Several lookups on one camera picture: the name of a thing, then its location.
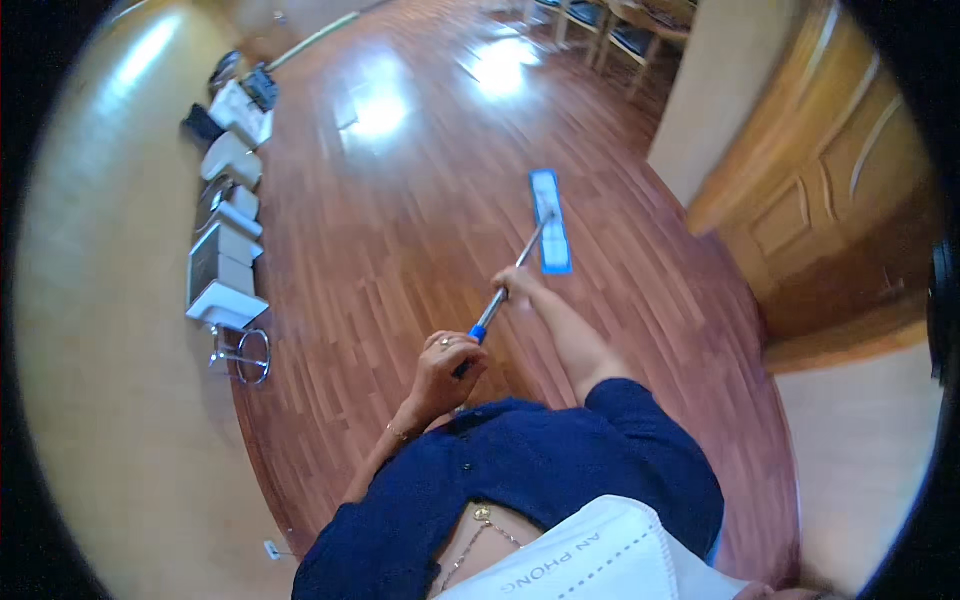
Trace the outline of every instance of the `woman's left hand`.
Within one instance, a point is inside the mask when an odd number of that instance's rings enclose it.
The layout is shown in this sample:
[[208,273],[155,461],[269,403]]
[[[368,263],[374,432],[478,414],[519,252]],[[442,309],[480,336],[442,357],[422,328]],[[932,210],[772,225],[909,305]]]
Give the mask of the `woman's left hand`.
[[[463,378],[453,372],[463,363]],[[467,401],[480,375],[487,370],[487,352],[466,333],[438,331],[426,340],[417,365],[413,392],[403,408],[423,426]]]

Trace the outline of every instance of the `electrical outlet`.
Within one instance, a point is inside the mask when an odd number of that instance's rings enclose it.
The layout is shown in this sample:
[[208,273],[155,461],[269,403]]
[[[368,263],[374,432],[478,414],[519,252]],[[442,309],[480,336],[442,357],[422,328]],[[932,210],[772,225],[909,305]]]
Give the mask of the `electrical outlet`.
[[276,544],[272,540],[264,540],[263,548],[267,551],[267,556],[271,561],[280,560],[280,551],[276,549]]

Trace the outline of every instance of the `white face mask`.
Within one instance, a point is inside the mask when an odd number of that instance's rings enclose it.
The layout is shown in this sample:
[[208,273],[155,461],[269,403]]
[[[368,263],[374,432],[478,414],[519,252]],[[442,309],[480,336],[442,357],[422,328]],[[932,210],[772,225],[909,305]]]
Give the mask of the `white face mask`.
[[443,600],[731,600],[747,582],[698,559],[649,506],[601,496]]

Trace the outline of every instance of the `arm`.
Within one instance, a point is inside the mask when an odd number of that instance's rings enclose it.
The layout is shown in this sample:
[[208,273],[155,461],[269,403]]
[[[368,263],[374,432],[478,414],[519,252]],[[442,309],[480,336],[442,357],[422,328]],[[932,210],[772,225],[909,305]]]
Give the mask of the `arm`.
[[635,379],[623,359],[569,304],[530,274],[510,268],[493,279],[510,292],[510,300],[529,298],[546,323],[577,403],[583,406],[598,383],[613,377]]
[[[449,345],[441,344],[443,339]],[[464,361],[471,364],[463,379],[453,376]],[[487,353],[464,333],[438,331],[423,346],[414,389],[400,405],[373,452],[357,470],[344,494],[344,504],[360,502],[374,476],[392,456],[413,441],[441,415],[467,401],[480,375],[487,370]]]

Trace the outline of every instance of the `gold necklace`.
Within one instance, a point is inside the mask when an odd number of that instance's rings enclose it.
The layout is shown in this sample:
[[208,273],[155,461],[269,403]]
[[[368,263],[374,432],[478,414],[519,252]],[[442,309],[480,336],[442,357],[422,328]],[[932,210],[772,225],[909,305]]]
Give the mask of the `gold necklace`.
[[480,526],[480,529],[477,530],[477,533],[473,534],[473,538],[467,544],[467,547],[464,548],[464,553],[460,555],[460,558],[457,559],[457,562],[453,564],[453,568],[450,569],[449,573],[447,573],[446,579],[444,579],[444,584],[441,586],[440,591],[446,591],[446,587],[450,585],[450,580],[453,578],[453,574],[456,573],[457,569],[460,568],[460,565],[464,563],[464,559],[467,557],[467,554],[469,554],[470,548],[473,547],[473,544],[477,541],[477,539],[480,537],[480,534],[482,534],[485,529],[493,528],[493,530],[496,531],[496,533],[500,534],[501,536],[509,540],[510,543],[516,546],[517,548],[523,547],[523,545],[519,541],[517,541],[516,538],[514,538],[507,532],[503,531],[502,529],[500,529],[499,527],[491,523],[490,513],[491,513],[490,507],[487,506],[486,504],[480,505],[477,508],[477,510],[473,511],[473,520],[480,521],[481,523],[483,523],[483,525]]

